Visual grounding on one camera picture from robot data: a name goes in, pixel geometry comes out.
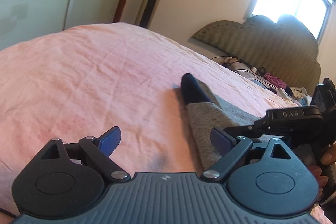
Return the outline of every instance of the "clothing pile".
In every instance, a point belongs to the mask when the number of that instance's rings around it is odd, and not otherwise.
[[[266,73],[264,68],[258,70],[243,60],[231,56],[225,57],[222,65],[244,78],[251,80],[262,88],[274,92],[285,101],[292,101],[298,106],[310,105],[312,98],[308,95],[304,87],[288,87],[280,78]]]

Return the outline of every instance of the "scalloped headboard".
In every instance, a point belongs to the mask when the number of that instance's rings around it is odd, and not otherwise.
[[[258,15],[243,24],[221,20],[193,35],[250,65],[279,77],[288,86],[304,86],[312,95],[319,83],[319,47],[310,31],[295,17],[282,15],[277,23]]]

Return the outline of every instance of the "metal screw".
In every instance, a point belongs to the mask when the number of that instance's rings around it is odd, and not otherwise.
[[[114,171],[114,172],[112,172],[112,174],[111,174],[111,177],[113,178],[113,179],[125,179],[125,178],[127,178],[127,176],[128,176],[128,173],[127,172],[125,172],[125,171]]]
[[[216,179],[220,176],[221,174],[215,170],[208,170],[203,173],[203,176],[208,178],[208,179]]]

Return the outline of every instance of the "white logo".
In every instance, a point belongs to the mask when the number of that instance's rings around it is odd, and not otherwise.
[[[170,177],[170,176],[168,176],[168,175],[164,175],[164,176],[162,176],[161,178],[162,178],[163,180],[165,180],[165,181],[167,181],[167,180],[171,179],[171,177]]]

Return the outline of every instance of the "bed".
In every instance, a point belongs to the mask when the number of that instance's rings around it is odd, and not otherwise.
[[[71,143],[119,126],[122,140],[111,158],[130,174],[200,172],[179,90],[187,72],[258,117],[292,106],[177,42],[124,23],[21,42],[0,60],[0,207],[15,214],[11,183],[55,136]]]

